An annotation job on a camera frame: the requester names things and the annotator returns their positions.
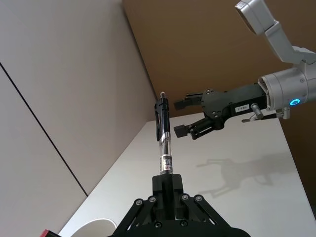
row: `white cup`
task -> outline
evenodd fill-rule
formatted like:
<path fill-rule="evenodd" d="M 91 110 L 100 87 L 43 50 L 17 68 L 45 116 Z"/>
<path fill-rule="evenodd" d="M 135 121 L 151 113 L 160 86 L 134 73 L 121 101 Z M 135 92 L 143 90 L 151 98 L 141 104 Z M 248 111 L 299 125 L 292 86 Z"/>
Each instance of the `white cup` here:
<path fill-rule="evenodd" d="M 107 237 L 113 234 L 116 227 L 110 219 L 97 219 L 80 227 L 72 237 Z"/>

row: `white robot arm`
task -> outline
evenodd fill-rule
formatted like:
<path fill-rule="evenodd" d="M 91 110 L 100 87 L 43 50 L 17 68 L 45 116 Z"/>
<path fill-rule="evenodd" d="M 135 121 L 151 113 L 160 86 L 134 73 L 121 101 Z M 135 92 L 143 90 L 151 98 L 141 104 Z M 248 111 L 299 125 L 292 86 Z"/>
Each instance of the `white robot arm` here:
<path fill-rule="evenodd" d="M 263 0 L 242 0 L 236 10 L 256 35 L 264 34 L 274 54 L 293 68 L 268 74 L 258 83 L 267 95 L 267 110 L 289 118 L 289 107 L 316 100 L 316 54 L 292 46 L 281 23 L 274 19 Z"/>
<path fill-rule="evenodd" d="M 264 34 L 274 54 L 282 62 L 292 63 L 293 67 L 262 76 L 258 83 L 224 92 L 209 88 L 175 101 L 177 110 L 201 105 L 204 113 L 204 118 L 195 123 L 174 127 L 177 137 L 190 134 L 197 139 L 223 129 L 229 118 L 249 112 L 254 114 L 242 122 L 288 119 L 291 106 L 316 100 L 316 54 L 291 45 L 281 23 L 274 19 L 263 0 L 242 0 L 235 8 L 249 29 L 256 35 Z M 275 110 L 276 113 L 265 116 L 262 109 Z"/>

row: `sticker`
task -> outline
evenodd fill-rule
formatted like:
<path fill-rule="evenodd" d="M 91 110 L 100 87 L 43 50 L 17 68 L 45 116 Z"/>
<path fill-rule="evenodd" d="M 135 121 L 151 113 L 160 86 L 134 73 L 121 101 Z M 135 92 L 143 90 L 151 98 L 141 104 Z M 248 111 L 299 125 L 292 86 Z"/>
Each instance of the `sticker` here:
<path fill-rule="evenodd" d="M 239 106 L 235 108 L 236 113 L 245 111 L 245 110 L 249 110 L 249 105 L 243 105 L 243 106 Z"/>
<path fill-rule="evenodd" d="M 172 171 L 172 157 L 163 156 L 160 157 L 160 172 Z"/>

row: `bolt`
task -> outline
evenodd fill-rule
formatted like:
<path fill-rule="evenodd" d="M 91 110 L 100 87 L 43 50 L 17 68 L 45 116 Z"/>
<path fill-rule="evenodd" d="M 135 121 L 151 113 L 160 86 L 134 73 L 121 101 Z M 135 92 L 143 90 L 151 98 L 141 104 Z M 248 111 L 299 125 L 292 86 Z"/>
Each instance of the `bolt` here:
<path fill-rule="evenodd" d="M 188 195 L 185 195 L 185 194 L 184 194 L 184 195 L 182 195 L 181 198 L 182 198 L 182 200 L 188 200 L 189 197 L 188 197 Z"/>
<path fill-rule="evenodd" d="M 201 196 L 196 196 L 196 201 L 202 201 L 203 198 Z"/>
<path fill-rule="evenodd" d="M 188 225 L 188 222 L 187 222 L 187 221 L 181 221 L 181 222 L 180 222 L 180 225 L 183 226 L 183 227 L 184 227 L 184 226 L 187 226 L 187 225 Z"/>
<path fill-rule="evenodd" d="M 149 201 L 150 201 L 150 202 L 155 202 L 155 201 L 156 201 L 156 198 L 155 198 L 155 197 L 151 197 L 151 198 L 149 199 Z"/>
<path fill-rule="evenodd" d="M 141 200 L 136 201 L 136 205 L 140 206 L 141 204 L 143 204 L 143 202 Z"/>
<path fill-rule="evenodd" d="M 155 223 L 155 227 L 156 227 L 156 228 L 161 228 L 161 223 L 160 223 L 160 222 L 156 222 L 156 223 Z"/>

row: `white tabletop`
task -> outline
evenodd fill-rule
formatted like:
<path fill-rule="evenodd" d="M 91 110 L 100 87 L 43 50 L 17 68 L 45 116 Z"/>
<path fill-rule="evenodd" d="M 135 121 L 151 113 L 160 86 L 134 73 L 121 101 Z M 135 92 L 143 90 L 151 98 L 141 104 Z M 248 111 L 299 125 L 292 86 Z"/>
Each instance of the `white tabletop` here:
<path fill-rule="evenodd" d="M 203 114 L 172 118 L 171 127 Z M 202 194 L 232 226 L 252 237 L 315 237 L 316 222 L 278 119 L 241 123 L 193 141 L 172 130 L 174 173 L 184 192 Z M 70 237 L 99 218 L 119 224 L 137 198 L 152 194 L 159 174 L 155 122 L 145 124 L 59 235 Z"/>

